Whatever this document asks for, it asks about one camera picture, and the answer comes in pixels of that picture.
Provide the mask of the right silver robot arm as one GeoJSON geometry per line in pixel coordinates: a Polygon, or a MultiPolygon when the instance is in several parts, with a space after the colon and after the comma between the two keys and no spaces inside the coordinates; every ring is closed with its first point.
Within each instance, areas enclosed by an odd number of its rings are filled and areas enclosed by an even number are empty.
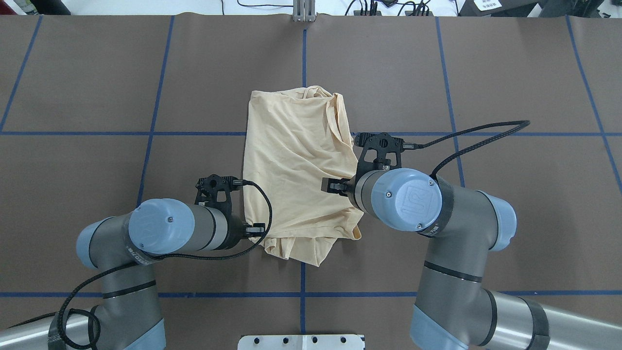
{"type": "Polygon", "coordinates": [[[506,248],[517,219],[506,201],[415,169],[322,179],[389,228],[429,238],[410,337],[422,350],[619,350],[617,324],[482,288],[489,252],[506,248]]]}

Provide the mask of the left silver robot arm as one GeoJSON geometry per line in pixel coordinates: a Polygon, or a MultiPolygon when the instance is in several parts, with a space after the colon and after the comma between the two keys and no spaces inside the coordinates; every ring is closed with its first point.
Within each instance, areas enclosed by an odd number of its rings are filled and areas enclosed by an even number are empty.
{"type": "Polygon", "coordinates": [[[201,259],[247,235],[266,237],[267,224],[245,224],[215,208],[151,199],[131,213],[82,230],[76,255],[98,274],[75,287],[54,313],[1,332],[3,350],[162,350],[165,321],[153,264],[201,259]]]}

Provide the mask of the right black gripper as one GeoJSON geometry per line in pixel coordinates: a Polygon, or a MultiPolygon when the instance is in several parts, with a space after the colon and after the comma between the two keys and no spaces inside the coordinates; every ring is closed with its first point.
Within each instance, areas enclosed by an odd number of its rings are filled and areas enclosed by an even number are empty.
{"type": "Polygon", "coordinates": [[[322,178],[322,191],[326,193],[337,193],[340,196],[347,196],[351,204],[360,205],[362,190],[358,180],[353,177],[348,178],[322,178]]]}

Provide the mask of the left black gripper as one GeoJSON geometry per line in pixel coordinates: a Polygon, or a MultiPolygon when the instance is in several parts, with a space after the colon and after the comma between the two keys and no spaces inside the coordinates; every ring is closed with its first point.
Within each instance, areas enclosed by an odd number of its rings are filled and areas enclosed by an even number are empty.
{"type": "Polygon", "coordinates": [[[240,241],[246,240],[247,236],[262,236],[266,232],[266,224],[257,222],[247,224],[237,215],[227,217],[226,249],[237,246],[240,241]]]}

